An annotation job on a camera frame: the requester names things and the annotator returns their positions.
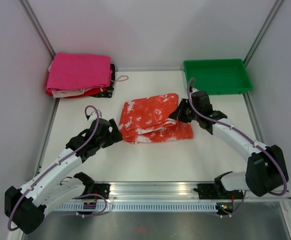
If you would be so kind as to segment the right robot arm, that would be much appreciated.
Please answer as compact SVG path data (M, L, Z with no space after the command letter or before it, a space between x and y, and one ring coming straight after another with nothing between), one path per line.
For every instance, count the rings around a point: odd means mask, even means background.
M235 127L226 114L213 109L205 91L188 93L169 118L182 123L197 122L246 161L245 171L229 171L214 179L213 192L217 197L225 198L232 191L251 191L257 197L283 196L287 192L289 175L282 149L253 140Z

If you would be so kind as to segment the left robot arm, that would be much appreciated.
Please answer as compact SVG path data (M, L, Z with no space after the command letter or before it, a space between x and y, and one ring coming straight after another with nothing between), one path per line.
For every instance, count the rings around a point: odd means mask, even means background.
M30 234L45 217L63 203L81 196L90 198L95 191L94 180L79 172L68 181L67 175L82 165L97 151L122 141L123 136L114 119L95 119L89 128L72 137L61 154L36 177L4 193L4 214L8 224Z

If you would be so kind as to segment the orange white tie-dye trousers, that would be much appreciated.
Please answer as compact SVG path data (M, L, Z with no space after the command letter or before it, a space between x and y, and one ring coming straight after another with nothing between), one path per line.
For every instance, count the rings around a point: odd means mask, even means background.
M123 140L138 144L192 139L194 132L190 123L169 117L178 103L179 95L176 93L126 101L118 126Z

